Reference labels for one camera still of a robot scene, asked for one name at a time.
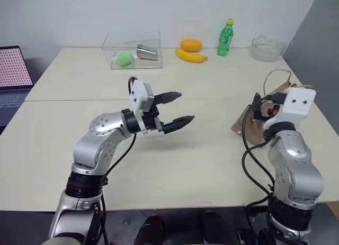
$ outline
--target laptop screen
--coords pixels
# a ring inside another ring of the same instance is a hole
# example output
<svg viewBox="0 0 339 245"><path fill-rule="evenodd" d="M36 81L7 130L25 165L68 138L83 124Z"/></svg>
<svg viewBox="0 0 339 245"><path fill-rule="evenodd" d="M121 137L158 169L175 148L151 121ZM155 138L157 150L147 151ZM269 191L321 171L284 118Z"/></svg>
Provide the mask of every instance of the laptop screen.
<svg viewBox="0 0 339 245"><path fill-rule="evenodd" d="M19 48L0 49L0 88L33 85Z"/></svg>

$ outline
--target laptop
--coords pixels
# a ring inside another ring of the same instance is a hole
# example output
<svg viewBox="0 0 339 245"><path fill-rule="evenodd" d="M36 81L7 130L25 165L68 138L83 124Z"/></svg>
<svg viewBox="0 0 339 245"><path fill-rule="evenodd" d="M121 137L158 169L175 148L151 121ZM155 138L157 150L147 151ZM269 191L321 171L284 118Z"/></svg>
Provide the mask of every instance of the laptop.
<svg viewBox="0 0 339 245"><path fill-rule="evenodd" d="M0 126L7 126L32 87L20 47L0 47Z"/></svg>

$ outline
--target green ball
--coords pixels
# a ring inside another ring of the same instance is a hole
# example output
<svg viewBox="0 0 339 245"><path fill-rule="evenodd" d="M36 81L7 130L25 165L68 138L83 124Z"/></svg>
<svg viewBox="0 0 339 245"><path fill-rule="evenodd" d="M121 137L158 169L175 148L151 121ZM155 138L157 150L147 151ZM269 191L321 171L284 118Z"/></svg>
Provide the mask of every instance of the green ball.
<svg viewBox="0 0 339 245"><path fill-rule="evenodd" d="M133 55L131 52L122 51L118 54L118 65L125 67L133 62Z"/></svg>

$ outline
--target green soda bottle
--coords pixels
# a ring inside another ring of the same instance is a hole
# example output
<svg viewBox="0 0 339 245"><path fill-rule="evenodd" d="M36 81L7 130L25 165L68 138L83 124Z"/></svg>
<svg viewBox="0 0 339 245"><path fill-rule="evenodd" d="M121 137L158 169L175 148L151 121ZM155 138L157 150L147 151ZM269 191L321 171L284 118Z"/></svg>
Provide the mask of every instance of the green soda bottle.
<svg viewBox="0 0 339 245"><path fill-rule="evenodd" d="M233 37L233 19L226 21L226 26L221 30L217 54L219 56L226 56L229 50L229 45Z"/></svg>

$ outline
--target white wall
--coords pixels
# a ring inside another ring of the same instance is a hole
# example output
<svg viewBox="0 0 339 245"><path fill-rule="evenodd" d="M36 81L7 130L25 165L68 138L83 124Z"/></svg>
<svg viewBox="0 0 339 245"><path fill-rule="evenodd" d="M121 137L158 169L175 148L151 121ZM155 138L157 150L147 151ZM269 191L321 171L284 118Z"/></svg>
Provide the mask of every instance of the white wall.
<svg viewBox="0 0 339 245"><path fill-rule="evenodd" d="M163 47L197 37L215 47L225 20L233 46L265 33L288 43L314 0L0 0L0 46L19 44L36 74L62 47L100 47L108 31L160 30Z"/></svg>

